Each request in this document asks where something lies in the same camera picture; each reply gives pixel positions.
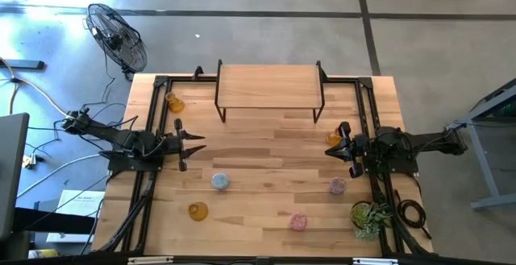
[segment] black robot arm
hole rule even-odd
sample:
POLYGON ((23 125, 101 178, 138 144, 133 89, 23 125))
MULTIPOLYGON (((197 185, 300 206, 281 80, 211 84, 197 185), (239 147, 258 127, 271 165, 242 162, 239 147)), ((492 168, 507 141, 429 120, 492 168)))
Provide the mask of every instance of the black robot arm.
POLYGON ((461 155, 468 148, 456 130, 445 130, 440 133, 412 135, 400 128, 382 126, 376 131, 376 137, 370 139, 365 134, 350 138, 351 127, 348 122, 339 126, 342 141, 325 151, 326 155, 336 157, 344 162, 351 161, 350 174, 352 178, 364 174, 363 166, 387 162, 392 172, 416 173, 418 165, 415 162, 420 152, 440 151, 444 154, 461 155))
POLYGON ((181 120, 175 119, 174 126, 176 135, 172 133, 154 135, 145 130, 119 130, 115 126, 104 125, 96 122, 88 116, 89 108, 81 111, 71 111, 67 113, 67 118, 63 120, 61 126, 72 135, 92 135, 98 139, 106 140, 113 145, 111 151, 100 151, 99 154, 110 162, 111 170, 136 170, 151 171, 157 162, 165 155, 179 155, 179 168, 186 170, 183 159, 188 158, 194 152, 204 148, 206 145, 184 149, 183 139, 195 140, 204 139, 202 136, 191 135, 182 130, 181 120))

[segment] succulent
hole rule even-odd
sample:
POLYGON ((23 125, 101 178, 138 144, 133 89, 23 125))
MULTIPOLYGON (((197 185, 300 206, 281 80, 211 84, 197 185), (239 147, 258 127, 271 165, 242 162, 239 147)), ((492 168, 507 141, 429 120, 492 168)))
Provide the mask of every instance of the succulent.
POLYGON ((377 205, 365 202, 357 203, 352 208, 351 218, 357 226, 355 236, 364 241, 377 238, 382 226, 389 226, 387 222, 392 214, 387 213, 387 204, 377 205))

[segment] yellow cable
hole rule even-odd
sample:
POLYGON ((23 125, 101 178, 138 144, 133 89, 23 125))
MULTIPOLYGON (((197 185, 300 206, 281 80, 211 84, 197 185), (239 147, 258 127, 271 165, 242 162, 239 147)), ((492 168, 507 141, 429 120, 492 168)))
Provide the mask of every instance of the yellow cable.
MULTIPOLYGON (((9 72, 11 74, 11 79, 16 79, 15 77, 15 73, 13 72, 13 70, 10 68, 10 65, 2 58, 0 57, 0 60, 4 63, 4 65, 9 69, 9 72)), ((23 83, 26 83, 26 84, 29 84, 32 86, 32 88, 36 89, 38 92, 40 92, 44 97, 47 98, 47 100, 50 102, 50 104, 52 104, 52 106, 54 106, 54 108, 56 108, 59 113, 63 114, 64 116, 66 116, 66 113, 61 109, 59 108, 59 106, 54 103, 54 101, 52 101, 52 99, 45 93, 43 92, 40 88, 36 87, 34 84, 32 84, 30 81, 27 81, 27 80, 23 80, 23 79, 18 79, 20 80, 21 82, 23 83)), ((18 91, 18 84, 15 83, 15 89, 13 90, 13 94, 10 96, 10 101, 9 101, 9 115, 11 115, 13 113, 13 103, 15 102, 15 95, 16 95, 16 92, 18 91)))

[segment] gray floor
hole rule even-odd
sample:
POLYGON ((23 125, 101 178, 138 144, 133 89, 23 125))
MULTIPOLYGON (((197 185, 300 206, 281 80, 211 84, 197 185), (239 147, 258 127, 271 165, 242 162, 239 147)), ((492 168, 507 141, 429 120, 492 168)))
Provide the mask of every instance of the gray floor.
MULTIPOLYGON (((116 8, 153 10, 360 10, 358 0, 1 1, 53 6, 104 2, 116 8)), ((368 0, 368 4, 371 12, 514 14, 513 1, 368 0)), ((100 99, 109 80, 102 50, 83 29, 81 19, 36 9, 29 14, 0 13, 0 56, 45 61, 48 66, 44 72, 20 72, 19 76, 33 80, 65 110, 100 99)), ((197 65, 213 72, 216 60, 222 58, 239 64, 310 64, 321 60, 329 74, 371 75, 360 19, 134 16, 126 20, 142 33, 148 54, 145 72, 192 72, 197 65)), ((381 72, 395 77, 406 129, 413 133, 441 130, 516 75, 516 22, 374 20, 372 31, 381 72)), ((109 73, 117 77, 108 102, 125 103, 130 84, 118 66, 110 60, 108 64, 109 73)), ((10 84, 0 86, 0 98, 5 99, 0 103, 2 111, 7 109, 11 89, 10 84)), ((15 112, 23 111, 30 113, 31 126, 50 127, 61 118, 30 87, 21 88, 16 98, 15 112)), ((112 106, 98 120, 116 121, 122 115, 121 106, 112 106)), ((27 141, 38 145, 52 137, 51 131, 31 130, 27 141)), ((76 137, 61 133, 60 137, 61 143, 45 147, 51 159, 34 171, 23 171, 20 191, 59 165, 97 150, 76 137)), ((435 251, 514 263, 516 205, 481 212, 470 209, 471 201, 489 195, 474 154, 468 151, 455 157, 427 153, 419 156, 418 163, 435 251)), ((18 206, 55 199, 62 189, 85 188, 105 173, 106 161, 100 158, 75 164, 18 199, 18 206)))

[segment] cable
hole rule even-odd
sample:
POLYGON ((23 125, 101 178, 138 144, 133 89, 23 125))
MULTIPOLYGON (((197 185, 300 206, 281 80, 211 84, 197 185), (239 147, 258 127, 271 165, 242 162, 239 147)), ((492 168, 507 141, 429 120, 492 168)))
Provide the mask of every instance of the cable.
POLYGON ((96 155, 88 155, 88 156, 84 156, 84 157, 81 157, 81 158, 78 158, 78 159, 74 159, 66 164, 63 164, 61 166, 59 166, 56 170, 54 170, 53 172, 50 172, 49 174, 47 174, 44 178, 42 178, 41 180, 38 180, 36 181, 34 184, 32 184, 30 187, 28 188, 25 188, 25 190, 23 190, 21 193, 18 194, 18 196, 16 196, 16 198, 20 198, 22 195, 24 195, 25 193, 27 193, 28 191, 30 191, 31 189, 33 189, 36 185, 38 184, 41 184, 43 181, 45 181, 47 178, 49 178, 50 176, 52 176, 54 173, 60 171, 61 169, 63 168, 66 168, 67 166, 69 166, 70 164, 75 164, 76 162, 79 162, 81 160, 85 160, 85 159, 90 159, 90 158, 93 158, 93 157, 99 157, 100 155, 96 154, 96 155))
POLYGON ((394 190, 394 194, 396 194, 396 197, 398 199, 398 204, 396 206, 397 213, 399 214, 400 218, 411 228, 415 229, 421 229, 423 233, 429 238, 432 239, 432 236, 430 233, 428 233, 428 230, 425 228, 425 222, 427 221, 427 213, 425 212, 425 209, 414 200, 403 200, 400 198, 400 194, 397 192, 397 190, 394 190), (418 212, 418 220, 412 221, 406 216, 406 210, 412 207, 418 212))
POLYGON ((97 145, 97 144, 95 144, 95 143, 92 143, 89 139, 84 138, 82 135, 79 135, 79 137, 80 137, 82 140, 86 141, 87 143, 89 143, 89 144, 91 144, 91 145, 96 146, 96 147, 97 147, 98 149, 100 149, 101 151, 103 151, 103 150, 104 150, 104 148, 102 148, 102 147, 98 146, 98 145, 97 145))
POLYGON ((414 180, 414 182, 415 182, 415 183, 416 183, 416 185, 418 186, 419 196, 422 196, 422 192, 421 192, 421 185, 419 184, 418 179, 417 179, 417 178, 415 178, 415 177, 414 177, 414 175, 413 175, 413 174, 411 174, 411 173, 406 173, 406 175, 407 175, 409 178, 411 178, 411 179, 413 179, 413 180, 414 180))
POLYGON ((19 86, 15 83, 15 88, 13 89, 13 93, 10 95, 9 100, 9 115, 13 114, 13 103, 15 102, 16 92, 18 92, 19 86))
POLYGON ((36 150, 39 150, 39 151, 43 152, 44 154, 48 155, 48 157, 52 158, 47 152, 42 151, 40 148, 45 146, 45 145, 47 145, 47 144, 53 143, 54 141, 60 141, 60 139, 52 139, 50 141, 47 141, 46 143, 43 143, 43 144, 40 144, 37 147, 34 147, 34 150, 32 151, 32 154, 34 154, 36 150))
POLYGON ((35 147, 34 145, 32 145, 32 144, 30 144, 30 143, 25 143, 25 145, 27 145, 27 146, 29 146, 29 147, 32 147, 32 148, 36 149, 37 151, 41 151, 41 152, 43 152, 44 154, 48 155, 48 157, 51 157, 47 152, 45 152, 45 151, 41 150, 39 147, 35 147))
POLYGON ((451 133, 452 133, 452 131, 454 131, 454 130, 456 130, 456 128, 455 128, 455 129, 450 129, 450 130, 446 133, 446 135, 441 135, 441 136, 439 136, 439 137, 437 137, 437 138, 435 138, 435 139, 432 139, 432 140, 428 141, 427 143, 425 143, 425 144, 424 144, 421 148, 419 148, 419 149, 416 151, 416 153, 412 156, 412 161, 415 161, 415 160, 416 160, 416 158, 418 158, 419 153, 420 153, 421 151, 423 151, 425 148, 427 148, 427 146, 429 146, 430 144, 432 144, 432 143, 434 143, 434 142, 436 142, 436 141, 438 141, 438 140, 440 140, 440 139, 443 139, 443 138, 446 138, 446 137, 450 136, 450 134, 451 134, 451 133))
POLYGON ((505 125, 505 126, 493 126, 493 125, 482 125, 482 124, 476 124, 476 123, 466 123, 466 122, 457 122, 457 120, 454 121, 455 124, 459 125, 471 125, 471 126, 478 126, 478 127, 486 127, 486 128, 507 128, 507 127, 515 127, 516 124, 512 125, 505 125))
POLYGON ((384 133, 378 135, 377 137, 375 137, 375 139, 378 140, 380 137, 382 137, 384 135, 397 134, 398 132, 401 132, 401 131, 395 130, 395 131, 384 132, 384 133))
MULTIPOLYGON (((103 45, 104 45, 103 50, 105 51, 106 50, 106 44, 103 43, 103 45)), ((81 110, 83 110, 86 106, 98 105, 98 104, 106 104, 107 103, 107 95, 106 95, 107 89, 110 87, 111 84, 113 84, 113 82, 116 79, 116 77, 112 77, 109 74, 109 72, 107 71, 107 54, 106 54, 106 52, 104 52, 104 65, 106 67, 106 75, 111 79, 111 81, 104 88, 104 93, 102 93, 102 97, 101 97, 100 101, 98 101, 98 102, 91 102, 91 103, 85 103, 85 104, 82 105, 81 110)))
POLYGON ((151 152, 149 152, 149 153, 145 154, 145 146, 144 146, 144 142, 142 141, 142 139, 140 139, 140 138, 138 138, 138 139, 139 139, 139 141, 142 143, 142 156, 143 156, 143 157, 147 157, 147 156, 151 155, 152 153, 156 152, 156 150, 158 150, 158 148, 160 148, 160 147, 164 144, 164 142, 165 142, 165 140, 166 140, 165 138, 163 138, 163 139, 160 141, 160 143, 159 143, 156 147, 154 147, 154 149, 152 149, 152 151, 151 151, 151 152))
POLYGON ((27 81, 27 80, 24 80, 24 79, 19 79, 20 81, 26 83, 26 84, 29 84, 32 86, 32 88, 36 89, 38 92, 40 92, 44 97, 47 98, 47 100, 50 102, 50 104, 52 104, 52 106, 54 106, 54 108, 56 108, 59 113, 63 114, 64 116, 66 116, 66 113, 57 106, 56 103, 54 103, 54 101, 52 101, 52 99, 45 93, 43 92, 42 90, 40 90, 40 88, 36 87, 34 84, 32 84, 30 81, 27 81))
POLYGON ((86 240, 86 243, 84 244, 84 246, 82 247, 82 250, 81 250, 81 253, 79 255, 83 255, 84 254, 84 251, 86 251, 86 247, 88 246, 89 244, 89 241, 91 240, 91 237, 94 235, 94 231, 95 229, 97 228, 97 223, 98 223, 98 213, 100 212, 100 207, 102 206, 102 203, 104 202, 104 199, 101 199, 99 202, 98 202, 98 207, 97 207, 97 211, 95 211, 95 213, 97 213, 95 215, 95 222, 94 222, 94 225, 91 227, 91 231, 89 232, 89 236, 88 236, 88 239, 86 240))
POLYGON ((34 129, 34 130, 54 130, 54 131, 66 131, 62 129, 56 129, 56 128, 42 128, 42 127, 28 127, 28 129, 34 129))
POLYGON ((97 112, 97 113, 92 117, 92 119, 93 119, 93 118, 95 118, 95 117, 97 117, 97 115, 99 115, 103 110, 105 110, 105 109, 107 109, 108 107, 111 107, 111 106, 113 106, 113 105, 121 105, 121 106, 124 106, 124 108, 125 108, 125 107, 127 107, 127 106, 126 106, 125 104, 123 104, 123 103, 111 103, 111 104, 107 105, 106 107, 104 107, 104 108, 100 109, 100 110, 99 110, 99 111, 98 111, 98 112, 97 112))
POLYGON ((2 57, 0 57, 0 60, 4 63, 4 65, 7 67, 7 69, 9 69, 10 76, 11 76, 10 81, 15 83, 15 88, 13 89, 13 93, 10 96, 10 101, 9 101, 9 115, 12 114, 13 103, 15 101, 15 95, 16 95, 16 92, 18 91, 18 88, 19 88, 18 82, 21 81, 21 82, 23 82, 25 84, 29 84, 30 86, 32 86, 32 88, 34 88, 38 92, 40 92, 45 98, 47 98, 47 100, 50 102, 50 104, 52 104, 52 106, 54 106, 54 108, 56 108, 59 111, 59 113, 61 113, 64 116, 66 116, 66 113, 61 108, 59 108, 59 106, 57 106, 57 104, 54 103, 54 101, 52 101, 52 99, 45 92, 43 92, 40 88, 36 87, 30 81, 19 79, 19 78, 15 77, 15 73, 13 72, 12 68, 10 68, 10 65, 6 62, 6 60, 4 60, 2 57))
POLYGON ((73 201, 75 200, 77 197, 79 197, 83 192, 87 191, 88 189, 92 188, 93 186, 95 186, 96 184, 98 184, 99 182, 103 181, 104 179, 106 179, 109 175, 106 175, 104 176, 103 178, 101 178, 100 180, 97 180, 95 181, 92 185, 90 185, 88 188, 85 188, 83 189, 80 193, 78 193, 76 196, 72 197, 71 199, 67 200, 63 205, 60 205, 58 206, 56 209, 54 209, 52 212, 49 212, 47 213, 46 215, 42 216, 41 218, 37 219, 36 221, 34 221, 32 224, 30 224, 29 226, 26 226, 25 228, 23 228, 23 230, 28 230, 30 229, 33 225, 37 224, 38 222, 41 222, 43 221, 46 217, 50 216, 50 214, 52 213, 55 213, 58 209, 64 207, 65 205, 67 205, 70 201, 73 201))
POLYGON ((130 121, 132 121, 132 124, 134 124, 136 119, 138 119, 138 115, 136 115, 135 117, 133 117, 133 118, 131 118, 129 120, 126 120, 126 121, 121 122, 121 123, 116 123, 116 124, 113 124, 113 125, 106 125, 106 126, 91 125, 91 126, 92 127, 97 127, 97 128, 111 128, 111 127, 117 127, 118 125, 129 123, 130 121))
POLYGON ((409 136, 407 136, 405 133, 402 132, 402 136, 405 138, 406 142, 409 144, 409 155, 410 155, 410 161, 413 161, 412 159, 412 155, 413 154, 413 150, 412 150, 412 143, 410 142, 410 139, 409 139, 409 136))

